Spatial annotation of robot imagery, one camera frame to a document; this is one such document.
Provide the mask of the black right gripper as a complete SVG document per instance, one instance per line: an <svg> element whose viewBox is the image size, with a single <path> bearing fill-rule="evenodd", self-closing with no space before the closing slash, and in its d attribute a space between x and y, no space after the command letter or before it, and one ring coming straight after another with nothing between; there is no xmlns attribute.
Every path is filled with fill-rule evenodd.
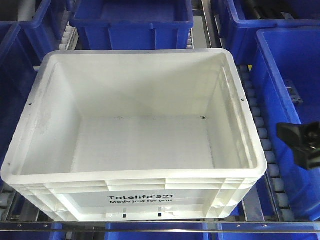
<svg viewBox="0 0 320 240"><path fill-rule="evenodd" d="M309 171L320 167L320 122L276 124L276 135L292 148L294 162Z"/></svg>

